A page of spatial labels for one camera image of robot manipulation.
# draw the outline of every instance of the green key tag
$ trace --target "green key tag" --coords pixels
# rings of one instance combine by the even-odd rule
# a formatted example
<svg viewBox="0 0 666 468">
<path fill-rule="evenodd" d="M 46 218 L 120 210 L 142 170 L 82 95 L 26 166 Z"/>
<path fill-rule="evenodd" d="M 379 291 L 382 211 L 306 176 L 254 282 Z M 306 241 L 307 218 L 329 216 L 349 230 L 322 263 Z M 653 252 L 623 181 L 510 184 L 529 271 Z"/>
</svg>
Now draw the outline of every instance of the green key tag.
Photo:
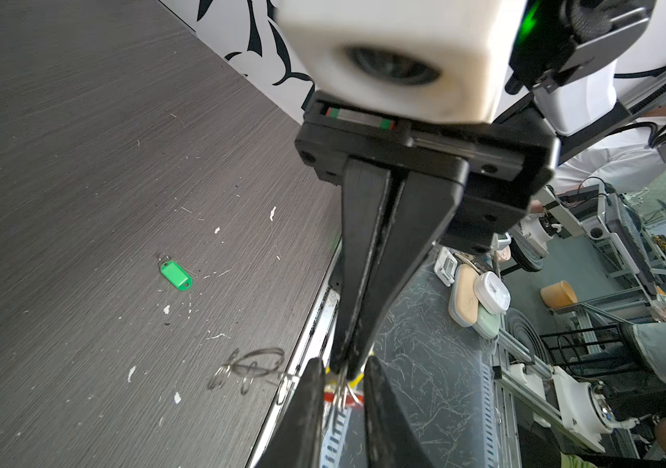
<svg viewBox="0 0 666 468">
<path fill-rule="evenodd" d="M 167 260 L 161 264 L 161 274 L 179 291 L 186 291 L 192 286 L 192 278 L 177 262 Z"/>
</svg>

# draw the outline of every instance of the camera lens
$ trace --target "camera lens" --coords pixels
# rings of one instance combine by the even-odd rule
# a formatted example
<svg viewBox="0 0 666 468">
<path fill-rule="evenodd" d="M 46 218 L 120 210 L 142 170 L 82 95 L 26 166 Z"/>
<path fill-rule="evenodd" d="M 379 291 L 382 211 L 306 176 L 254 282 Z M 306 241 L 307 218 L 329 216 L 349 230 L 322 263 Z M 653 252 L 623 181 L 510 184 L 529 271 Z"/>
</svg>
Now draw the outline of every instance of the camera lens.
<svg viewBox="0 0 666 468">
<path fill-rule="evenodd" d="M 391 51 L 354 47 L 348 50 L 348 57 L 367 75 L 396 85 L 425 85 L 440 75 L 429 65 Z"/>
</svg>

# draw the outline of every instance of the green light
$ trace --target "green light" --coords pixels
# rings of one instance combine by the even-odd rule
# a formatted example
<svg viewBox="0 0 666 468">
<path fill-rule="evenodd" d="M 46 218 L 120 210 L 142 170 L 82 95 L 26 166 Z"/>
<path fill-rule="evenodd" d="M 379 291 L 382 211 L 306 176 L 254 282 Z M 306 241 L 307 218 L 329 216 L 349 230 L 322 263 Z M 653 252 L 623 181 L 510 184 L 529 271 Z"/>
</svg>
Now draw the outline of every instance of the green light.
<svg viewBox="0 0 666 468">
<path fill-rule="evenodd" d="M 541 5 L 541 0 L 536 0 L 536 3 L 531 7 L 531 10 L 528 11 L 525 18 L 522 19 L 522 23 L 520 23 L 520 32 L 518 33 L 518 43 L 525 41 L 527 36 L 533 31 L 533 28 L 536 27 L 536 23 L 538 22 L 536 12 L 538 11 L 539 5 Z"/>
</svg>

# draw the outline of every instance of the orange bucket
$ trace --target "orange bucket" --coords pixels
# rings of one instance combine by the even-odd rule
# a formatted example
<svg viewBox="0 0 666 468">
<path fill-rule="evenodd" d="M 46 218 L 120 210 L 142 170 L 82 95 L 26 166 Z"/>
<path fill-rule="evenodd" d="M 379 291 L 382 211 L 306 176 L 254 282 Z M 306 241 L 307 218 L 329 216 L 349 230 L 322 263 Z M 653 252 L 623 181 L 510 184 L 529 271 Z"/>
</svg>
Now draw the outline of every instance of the orange bucket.
<svg viewBox="0 0 666 468">
<path fill-rule="evenodd" d="M 577 295 L 566 281 L 542 288 L 541 299 L 549 308 L 561 308 L 577 303 Z"/>
</svg>

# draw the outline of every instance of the white wall with black pattern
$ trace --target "white wall with black pattern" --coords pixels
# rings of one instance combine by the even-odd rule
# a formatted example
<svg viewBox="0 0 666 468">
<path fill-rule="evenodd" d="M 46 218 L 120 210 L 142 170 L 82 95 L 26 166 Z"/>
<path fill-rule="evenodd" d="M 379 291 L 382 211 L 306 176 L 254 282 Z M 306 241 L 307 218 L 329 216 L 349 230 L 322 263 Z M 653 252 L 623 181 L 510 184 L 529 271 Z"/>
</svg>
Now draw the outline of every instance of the white wall with black pattern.
<svg viewBox="0 0 666 468">
<path fill-rule="evenodd" d="M 286 114 L 301 123 L 315 90 L 273 21 L 281 0 L 161 0 Z"/>
</svg>

